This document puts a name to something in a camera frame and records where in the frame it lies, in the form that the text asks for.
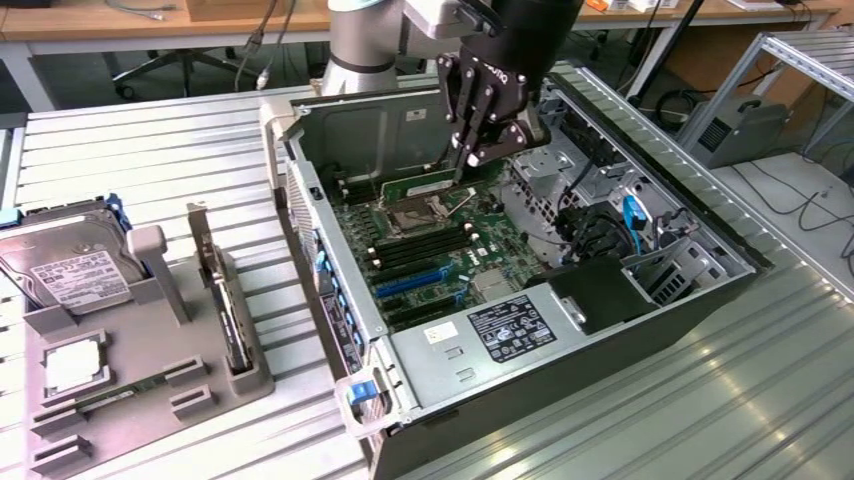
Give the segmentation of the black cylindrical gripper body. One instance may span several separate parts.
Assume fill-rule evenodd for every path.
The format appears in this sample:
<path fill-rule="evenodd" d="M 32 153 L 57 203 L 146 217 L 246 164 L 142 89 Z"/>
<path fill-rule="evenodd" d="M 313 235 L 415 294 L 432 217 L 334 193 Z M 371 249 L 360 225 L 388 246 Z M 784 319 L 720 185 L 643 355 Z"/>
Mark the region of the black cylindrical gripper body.
<path fill-rule="evenodd" d="M 492 90 L 488 119 L 513 118 L 539 93 L 580 8 L 569 0 L 459 3 L 457 18 L 472 28 L 461 37 L 460 75 L 472 100 Z"/>

